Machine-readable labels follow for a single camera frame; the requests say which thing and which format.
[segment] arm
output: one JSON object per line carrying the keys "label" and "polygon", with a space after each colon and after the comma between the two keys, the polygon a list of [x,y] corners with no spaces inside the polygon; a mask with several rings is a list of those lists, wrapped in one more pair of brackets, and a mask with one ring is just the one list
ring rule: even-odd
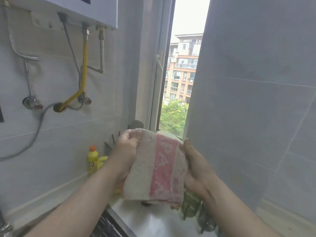
{"label": "arm", "polygon": [[185,185],[201,196],[225,236],[279,237],[217,177],[188,140],[184,150],[191,164]]}
{"label": "arm", "polygon": [[126,178],[140,139],[141,132],[125,131],[104,165],[26,237],[89,236],[115,187]]}

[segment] water heater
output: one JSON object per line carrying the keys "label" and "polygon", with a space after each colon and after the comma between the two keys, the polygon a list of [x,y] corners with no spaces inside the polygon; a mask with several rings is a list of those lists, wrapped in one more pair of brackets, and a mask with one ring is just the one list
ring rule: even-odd
{"label": "water heater", "polygon": [[81,26],[103,25],[117,28],[118,0],[9,0],[17,7],[59,20],[58,12],[68,15],[68,22]]}

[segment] green foliage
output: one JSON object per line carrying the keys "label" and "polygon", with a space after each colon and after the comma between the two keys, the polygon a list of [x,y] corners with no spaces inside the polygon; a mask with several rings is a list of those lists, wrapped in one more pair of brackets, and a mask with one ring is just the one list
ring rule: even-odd
{"label": "green foliage", "polygon": [[159,128],[178,137],[183,136],[188,104],[182,104],[181,100],[162,103]]}

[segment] pink and white towel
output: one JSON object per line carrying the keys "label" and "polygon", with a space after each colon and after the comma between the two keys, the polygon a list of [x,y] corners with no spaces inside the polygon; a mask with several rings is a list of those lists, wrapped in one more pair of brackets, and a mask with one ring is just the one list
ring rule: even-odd
{"label": "pink and white towel", "polygon": [[188,171],[182,142],[155,132],[143,134],[136,149],[136,160],[125,180],[123,198],[149,203],[181,204]]}

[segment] dish soap bottle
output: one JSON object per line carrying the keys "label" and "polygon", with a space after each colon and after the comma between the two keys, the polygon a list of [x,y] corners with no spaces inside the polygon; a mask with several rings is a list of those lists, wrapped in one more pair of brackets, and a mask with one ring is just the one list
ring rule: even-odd
{"label": "dish soap bottle", "polygon": [[96,151],[94,145],[90,146],[90,152],[88,153],[88,173],[91,176],[97,171],[97,161],[99,153]]}

